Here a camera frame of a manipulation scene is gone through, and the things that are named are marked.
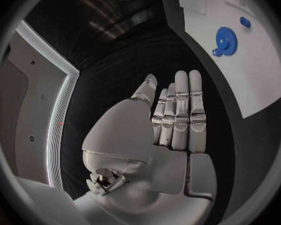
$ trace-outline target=small blue gear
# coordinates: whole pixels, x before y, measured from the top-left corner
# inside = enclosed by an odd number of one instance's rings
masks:
[[[216,33],[216,45],[222,54],[233,55],[238,49],[238,39],[234,31],[229,27],[221,27]]]

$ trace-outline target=blue gear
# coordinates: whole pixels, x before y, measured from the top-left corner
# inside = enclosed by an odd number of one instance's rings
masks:
[[[221,27],[216,33],[216,45],[222,54],[230,56],[238,49],[238,39],[229,27]]]

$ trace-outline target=robotic hand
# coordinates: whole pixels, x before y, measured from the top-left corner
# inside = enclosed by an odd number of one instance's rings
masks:
[[[156,219],[161,211],[193,210],[194,203],[202,217],[216,197],[215,169],[204,153],[200,73],[178,71],[175,83],[162,90],[150,120],[157,84],[148,75],[130,99],[99,119],[82,145],[93,198],[127,223],[137,224],[140,214]]]

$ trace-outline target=white robotic hand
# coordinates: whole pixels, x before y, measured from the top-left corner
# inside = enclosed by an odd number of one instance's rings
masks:
[[[205,152],[206,115],[202,78],[197,70],[189,72],[189,76],[185,71],[176,73],[175,83],[161,91],[152,124],[154,144],[178,151]]]

